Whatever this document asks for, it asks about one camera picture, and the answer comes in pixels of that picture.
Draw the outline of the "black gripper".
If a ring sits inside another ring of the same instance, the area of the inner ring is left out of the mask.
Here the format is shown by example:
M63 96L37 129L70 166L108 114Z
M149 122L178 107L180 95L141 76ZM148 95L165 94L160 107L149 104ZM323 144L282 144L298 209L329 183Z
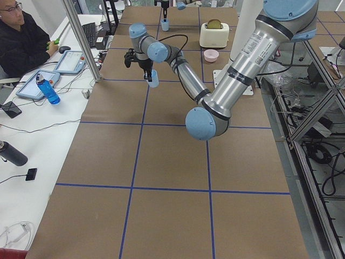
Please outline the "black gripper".
M163 21L167 21L167 8L170 7L170 0L154 0L155 6L160 6L163 8Z
M139 67L144 71L144 80L147 82L152 82L152 68L153 61L149 58L145 60L138 60Z

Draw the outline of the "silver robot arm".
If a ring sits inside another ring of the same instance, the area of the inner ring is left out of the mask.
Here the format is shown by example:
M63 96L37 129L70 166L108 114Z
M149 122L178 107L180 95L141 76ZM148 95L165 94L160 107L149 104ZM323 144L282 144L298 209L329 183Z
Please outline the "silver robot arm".
M163 21L166 22L167 15L168 15L168 9L170 8L170 0L154 0L154 5L158 6L158 3L160 3L160 7L163 9ZM197 0L176 0L175 4L178 10L183 10L187 7L189 4L198 4L202 6L202 1Z
M318 1L264 1L255 30L213 92L195 74L182 50L156 40L142 23L129 27L133 47L125 54L125 66L137 62L148 85L157 87L153 63L167 62L197 104L185 118L188 133L197 140L209 140L227 131L232 107L282 43L315 36L318 5Z

